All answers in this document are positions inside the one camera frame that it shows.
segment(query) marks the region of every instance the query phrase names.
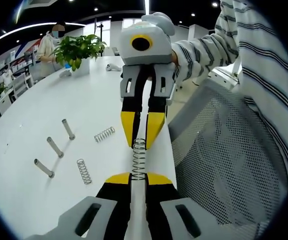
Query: window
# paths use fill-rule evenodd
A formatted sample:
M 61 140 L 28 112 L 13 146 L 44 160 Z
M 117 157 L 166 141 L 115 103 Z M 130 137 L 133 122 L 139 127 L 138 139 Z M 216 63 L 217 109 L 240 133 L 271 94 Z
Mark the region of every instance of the window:
M 142 19 L 140 19 L 140 18 L 126 18 L 126 19 L 124 19 L 123 20 L 123 28 L 125 29 L 125 28 L 128 28 L 128 27 L 130 27 L 130 26 L 132 26 L 133 24 L 136 24 L 136 23 L 138 23 L 138 22 L 141 22 L 142 21 Z
M 106 42 L 107 46 L 110 45 L 110 21 L 97 22 L 97 26 L 103 24 L 102 41 Z M 84 35 L 94 34 L 95 24 L 91 23 L 84 27 Z M 100 36 L 100 28 L 97 27 L 95 35 Z

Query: striped sleeve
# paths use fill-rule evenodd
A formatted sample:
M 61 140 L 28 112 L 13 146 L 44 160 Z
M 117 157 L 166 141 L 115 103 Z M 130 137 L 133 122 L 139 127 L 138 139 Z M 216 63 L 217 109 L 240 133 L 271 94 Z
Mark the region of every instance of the striped sleeve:
M 234 37 L 237 35 L 234 9 L 221 5 L 215 33 L 193 41 L 182 40 L 172 44 L 178 57 L 175 79 L 178 82 L 188 78 L 206 78 L 208 73 L 219 66 L 232 64 L 238 57 Z

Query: metal spring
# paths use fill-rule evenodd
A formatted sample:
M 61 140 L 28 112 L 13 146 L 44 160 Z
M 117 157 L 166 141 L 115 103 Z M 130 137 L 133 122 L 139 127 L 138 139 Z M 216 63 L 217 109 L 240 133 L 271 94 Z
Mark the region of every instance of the metal spring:
M 109 137 L 110 135 L 112 135 L 114 132 L 115 132 L 115 128 L 113 128 L 111 126 L 108 129 L 102 131 L 101 133 L 95 135 L 94 136 L 95 141 L 100 142 L 100 141 L 104 140 L 105 138 Z
M 142 138 L 135 139 L 133 145 L 133 170 L 132 180 L 145 179 L 145 155 L 146 155 L 146 141 Z
M 90 179 L 90 175 L 87 171 L 84 159 L 81 158 L 81 159 L 77 160 L 77 166 L 78 166 L 80 175 L 82 176 L 84 183 L 90 184 L 92 182 L 92 180 Z

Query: green leaves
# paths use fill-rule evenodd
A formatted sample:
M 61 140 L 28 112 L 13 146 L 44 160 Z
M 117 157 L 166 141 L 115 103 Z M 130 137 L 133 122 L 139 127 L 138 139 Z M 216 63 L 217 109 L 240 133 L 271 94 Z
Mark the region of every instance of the green leaves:
M 105 45 L 106 43 L 100 41 L 100 38 L 94 34 L 78 37 L 66 36 L 53 54 L 58 63 L 63 66 L 67 62 L 75 71 L 80 67 L 82 59 L 97 58 L 98 54 L 104 51 Z

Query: hand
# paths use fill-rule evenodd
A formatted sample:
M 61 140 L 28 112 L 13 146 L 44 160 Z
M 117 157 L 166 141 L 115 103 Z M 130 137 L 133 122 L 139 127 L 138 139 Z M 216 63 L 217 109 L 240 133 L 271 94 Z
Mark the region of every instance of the hand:
M 174 50 L 172 51 L 172 62 L 178 66 L 178 57 L 177 57 L 177 54 L 174 52 Z

